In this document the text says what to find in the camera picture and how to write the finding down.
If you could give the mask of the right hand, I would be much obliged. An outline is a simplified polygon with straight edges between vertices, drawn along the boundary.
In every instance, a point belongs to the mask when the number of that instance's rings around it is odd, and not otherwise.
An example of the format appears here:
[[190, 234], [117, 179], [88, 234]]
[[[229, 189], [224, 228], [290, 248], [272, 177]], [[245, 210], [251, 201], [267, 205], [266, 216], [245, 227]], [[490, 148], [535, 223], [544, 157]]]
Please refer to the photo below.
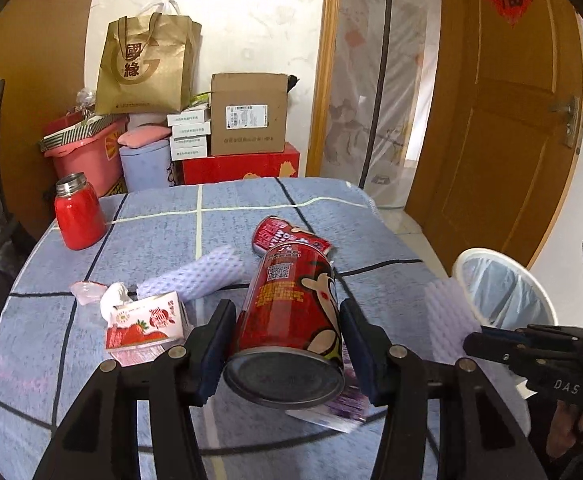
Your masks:
[[558, 401], [546, 440], [547, 455], [563, 456], [576, 444], [576, 431], [583, 431], [583, 411], [576, 404]]

